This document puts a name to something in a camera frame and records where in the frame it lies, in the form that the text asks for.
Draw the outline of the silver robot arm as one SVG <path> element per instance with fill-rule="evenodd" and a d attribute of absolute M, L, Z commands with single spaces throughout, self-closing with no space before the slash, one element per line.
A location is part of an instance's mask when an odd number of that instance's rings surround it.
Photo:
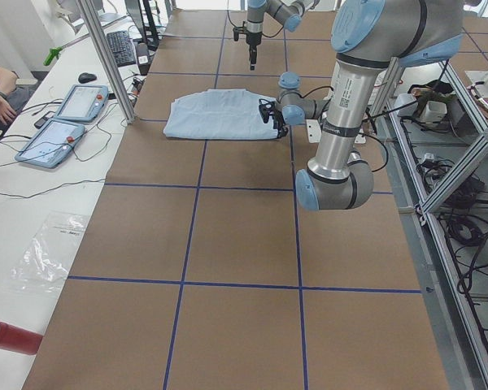
<path fill-rule="evenodd" d="M 295 178 L 301 206 L 347 210 L 369 199 L 373 173 L 354 143 L 377 76 L 393 58 L 402 67 L 418 67 L 454 56 L 462 41 L 463 8 L 461 1 L 347 1 L 340 8 L 331 33 L 331 98 L 302 99 L 298 80 L 279 84 L 277 107 L 286 123 L 321 121 L 316 155 Z"/>
<path fill-rule="evenodd" d="M 255 70 L 257 48 L 263 36 L 264 16 L 270 15 L 284 29 L 294 32 L 308 10 L 314 9 L 319 1 L 292 1 L 286 4 L 281 0 L 249 1 L 246 20 L 241 26 L 233 28 L 233 39 L 238 41 L 243 35 L 249 46 L 250 69 Z"/>

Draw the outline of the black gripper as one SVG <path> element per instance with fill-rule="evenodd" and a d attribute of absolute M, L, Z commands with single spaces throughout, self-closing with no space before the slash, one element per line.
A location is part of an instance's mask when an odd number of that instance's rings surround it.
<path fill-rule="evenodd" d="M 250 70 L 254 71 L 257 63 L 257 46 L 261 44 L 262 32 L 246 30 L 246 43 L 249 46 Z"/>
<path fill-rule="evenodd" d="M 285 125 L 282 113 L 280 111 L 275 111 L 271 114 L 273 120 L 273 127 L 277 128 L 277 136 L 285 137 L 289 132 L 289 127 Z"/>

